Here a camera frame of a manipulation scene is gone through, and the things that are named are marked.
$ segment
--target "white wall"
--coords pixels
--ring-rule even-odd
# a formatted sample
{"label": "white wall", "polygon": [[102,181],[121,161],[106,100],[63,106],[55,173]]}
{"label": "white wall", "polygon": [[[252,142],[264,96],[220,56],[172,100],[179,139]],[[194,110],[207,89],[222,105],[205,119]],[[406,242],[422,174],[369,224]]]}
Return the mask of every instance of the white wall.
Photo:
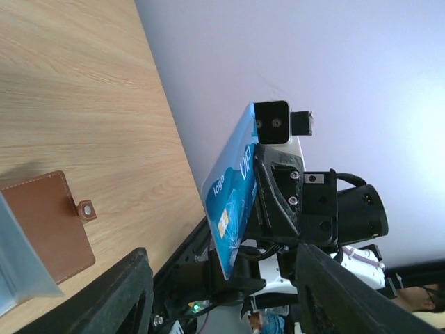
{"label": "white wall", "polygon": [[314,112],[309,170],[372,183],[388,265],[445,249],[445,1],[136,0],[198,186],[249,100]]}

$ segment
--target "blue cloth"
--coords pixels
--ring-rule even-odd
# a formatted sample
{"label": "blue cloth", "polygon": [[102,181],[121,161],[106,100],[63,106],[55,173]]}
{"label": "blue cloth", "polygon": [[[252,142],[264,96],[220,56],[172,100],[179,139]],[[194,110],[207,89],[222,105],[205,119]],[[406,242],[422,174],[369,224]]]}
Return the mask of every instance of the blue cloth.
{"label": "blue cloth", "polygon": [[264,315],[264,325],[261,334],[284,334],[284,318],[273,312]]}

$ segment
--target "wooden table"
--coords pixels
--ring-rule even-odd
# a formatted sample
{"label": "wooden table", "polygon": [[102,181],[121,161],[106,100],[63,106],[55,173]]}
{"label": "wooden table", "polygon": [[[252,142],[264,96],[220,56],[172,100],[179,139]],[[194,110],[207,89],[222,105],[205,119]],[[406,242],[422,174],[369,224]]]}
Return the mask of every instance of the wooden table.
{"label": "wooden table", "polygon": [[[66,297],[136,247],[158,270],[204,216],[132,0],[0,1],[0,183],[63,170],[96,264]],[[0,318],[11,333],[65,299]]]}

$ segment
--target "person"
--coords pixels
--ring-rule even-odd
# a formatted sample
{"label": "person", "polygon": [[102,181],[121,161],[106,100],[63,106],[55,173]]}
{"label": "person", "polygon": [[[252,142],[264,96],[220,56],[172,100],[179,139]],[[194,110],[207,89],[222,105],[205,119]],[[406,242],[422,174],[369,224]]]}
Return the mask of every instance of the person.
{"label": "person", "polygon": [[392,301],[408,312],[445,311],[445,283],[406,287],[398,290],[397,295]]}

